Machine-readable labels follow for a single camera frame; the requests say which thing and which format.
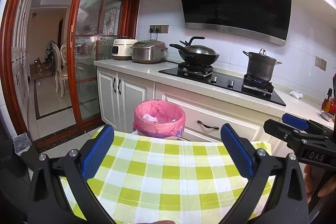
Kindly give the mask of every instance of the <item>condiment bottle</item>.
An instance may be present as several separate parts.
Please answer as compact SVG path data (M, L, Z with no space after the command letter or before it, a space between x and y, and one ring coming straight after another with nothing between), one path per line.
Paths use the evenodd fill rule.
M333 93L333 90L329 89L328 93L327 93L328 98L323 100L321 109L324 110L325 112L329 112L329 109L330 109L330 100L329 99L332 96L332 93Z

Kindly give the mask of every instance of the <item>human hand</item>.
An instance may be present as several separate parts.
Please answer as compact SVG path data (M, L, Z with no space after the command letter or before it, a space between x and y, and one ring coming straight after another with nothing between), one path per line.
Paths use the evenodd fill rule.
M309 203L312 197L312 190L315 187L314 180L311 177L311 165L306 165L304 167L303 172L305 173L304 183L306 185L307 199ZM327 194L330 194L335 190L335 188L336 188L336 175L333 175L318 192L318 196L321 198Z

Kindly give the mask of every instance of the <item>finger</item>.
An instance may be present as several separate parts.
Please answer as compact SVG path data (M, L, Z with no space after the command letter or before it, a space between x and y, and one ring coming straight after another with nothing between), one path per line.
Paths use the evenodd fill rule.
M303 172L305 174L311 174L311 165L306 164L306 166L304 167Z
M306 186L306 192L310 193L314 188L314 181L310 174L304 176L304 183Z
M336 188L336 175L333 175L321 188L321 190L318 193L318 196L321 198L327 194L330 194L333 192Z

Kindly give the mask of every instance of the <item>white countertop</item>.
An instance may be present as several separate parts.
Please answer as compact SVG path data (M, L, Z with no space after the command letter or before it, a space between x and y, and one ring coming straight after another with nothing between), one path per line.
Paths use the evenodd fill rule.
M295 99L289 95L290 89L278 85L275 85L274 90L285 102L285 107L235 91L159 73L159 70L174 68L177 66L176 64L172 63L138 64L133 63L132 61L118 61L110 59L95 61L94 64L98 67L134 75L165 85L174 86L176 88L188 90L224 102L246 107L274 117L280 118L284 113L289 113L300 118L314 120L331 129L334 128L334 122L328 122L321 118L320 104L313 102L309 97ZM223 71L216 68L214 68L214 70L239 77L239 75L235 72L230 72L227 70Z

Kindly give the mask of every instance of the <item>gas stove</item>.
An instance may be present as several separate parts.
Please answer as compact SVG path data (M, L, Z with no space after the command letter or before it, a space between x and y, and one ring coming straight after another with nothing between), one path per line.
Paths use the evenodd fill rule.
M274 87L270 82L262 82L258 79L252 79L248 75L245 75L242 79L223 73L218 73L212 70L212 66L210 66L211 68L201 69L206 73L206 75L201 73L200 70L184 70L183 66L184 65L180 66L179 64L178 68L159 70L159 72L166 75L193 80L207 85L217 86L226 90L232 90L281 106L286 106L284 101L274 91Z

